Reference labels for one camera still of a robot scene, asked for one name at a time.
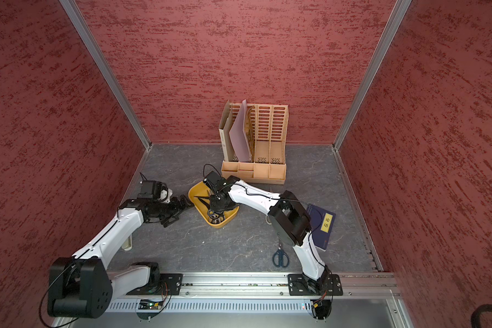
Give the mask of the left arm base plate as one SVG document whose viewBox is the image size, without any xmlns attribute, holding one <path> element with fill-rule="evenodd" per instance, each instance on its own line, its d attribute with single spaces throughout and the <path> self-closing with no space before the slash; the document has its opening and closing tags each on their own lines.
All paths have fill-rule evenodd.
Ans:
<svg viewBox="0 0 492 328">
<path fill-rule="evenodd" d="M 127 293 L 128 296 L 154 297 L 154 296 L 178 296 L 183 283 L 182 273 L 161 273 L 159 281 L 147 283 Z"/>
</svg>

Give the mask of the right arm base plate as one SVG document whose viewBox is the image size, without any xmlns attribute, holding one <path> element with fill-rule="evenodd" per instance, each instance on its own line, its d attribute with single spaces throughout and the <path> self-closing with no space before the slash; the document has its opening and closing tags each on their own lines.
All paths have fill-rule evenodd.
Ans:
<svg viewBox="0 0 492 328">
<path fill-rule="evenodd" d="M 324 273 L 319 281 L 311 280 L 304 274 L 289 274 L 288 289 L 290 296 L 340 297 L 344 295 L 340 277 L 336 274 Z"/>
</svg>

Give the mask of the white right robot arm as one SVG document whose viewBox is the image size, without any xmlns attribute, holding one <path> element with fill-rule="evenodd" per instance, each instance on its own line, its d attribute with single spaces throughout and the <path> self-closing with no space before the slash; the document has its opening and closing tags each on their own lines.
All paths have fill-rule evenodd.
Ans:
<svg viewBox="0 0 492 328">
<path fill-rule="evenodd" d="M 222 214 L 246 205 L 266 215 L 281 242 L 294 249 L 310 288 L 318 289 L 326 283 L 329 269 L 314 244 L 310 214 L 293 193 L 265 191 L 236 176 L 227 179 L 207 176 L 203 183 L 210 189 L 210 211 Z"/>
</svg>

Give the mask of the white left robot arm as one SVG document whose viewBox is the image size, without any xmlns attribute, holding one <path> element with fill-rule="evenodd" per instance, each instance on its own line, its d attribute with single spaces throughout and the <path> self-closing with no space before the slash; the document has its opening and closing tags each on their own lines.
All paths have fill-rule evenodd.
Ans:
<svg viewBox="0 0 492 328">
<path fill-rule="evenodd" d="M 47 313 L 51 317 L 98 318 L 110 303 L 129 292 L 171 297 L 178 295 L 181 274 L 160 273 L 155 262 L 137 262 L 122 271 L 108 266 L 124 242 L 145 223 L 169 226 L 193 207 L 184 195 L 169 201 L 154 197 L 127 200 L 114 218 L 71 257 L 50 267 Z"/>
</svg>

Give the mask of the black handled scissors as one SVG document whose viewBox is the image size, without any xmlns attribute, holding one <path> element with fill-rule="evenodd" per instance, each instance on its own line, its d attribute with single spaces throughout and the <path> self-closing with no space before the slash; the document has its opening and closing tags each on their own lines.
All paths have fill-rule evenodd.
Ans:
<svg viewBox="0 0 492 328">
<path fill-rule="evenodd" d="M 223 213 L 216 213 L 214 210 L 211 208 L 210 205 L 210 197 L 209 196 L 196 196 L 196 198 L 207 208 L 207 215 L 209 217 L 210 223 L 213 225 L 221 224 L 224 220 L 224 214 Z"/>
</svg>

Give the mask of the yellow plastic storage tray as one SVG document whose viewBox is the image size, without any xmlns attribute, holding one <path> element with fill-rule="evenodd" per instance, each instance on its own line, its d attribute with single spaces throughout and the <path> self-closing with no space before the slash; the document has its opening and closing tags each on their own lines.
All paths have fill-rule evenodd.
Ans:
<svg viewBox="0 0 492 328">
<path fill-rule="evenodd" d="M 224 212 L 224 217 L 225 220 L 221 224 L 213 225 L 210 223 L 209 217 L 207 215 L 207 208 L 204 206 L 197 198 L 196 196 L 210 196 L 211 190 L 201 181 L 195 186 L 191 187 L 191 189 L 188 192 L 188 197 L 189 199 L 193 202 L 195 208 L 197 209 L 198 213 L 204 218 L 205 222 L 212 226 L 213 228 L 219 229 L 223 228 L 226 224 L 228 224 L 231 220 L 233 220 L 238 212 L 239 212 L 239 207 L 236 207 L 233 210 Z"/>
</svg>

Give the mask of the dark blue handled scissors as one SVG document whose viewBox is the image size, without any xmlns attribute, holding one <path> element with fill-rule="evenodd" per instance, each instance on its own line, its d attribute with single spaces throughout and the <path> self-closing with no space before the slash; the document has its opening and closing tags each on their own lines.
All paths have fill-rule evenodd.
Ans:
<svg viewBox="0 0 492 328">
<path fill-rule="evenodd" d="M 272 263 L 277 268 L 287 268 L 289 262 L 290 260 L 288 254 L 283 249 L 283 242 L 281 241 L 281 239 L 278 239 L 277 250 L 272 256 Z"/>
</svg>

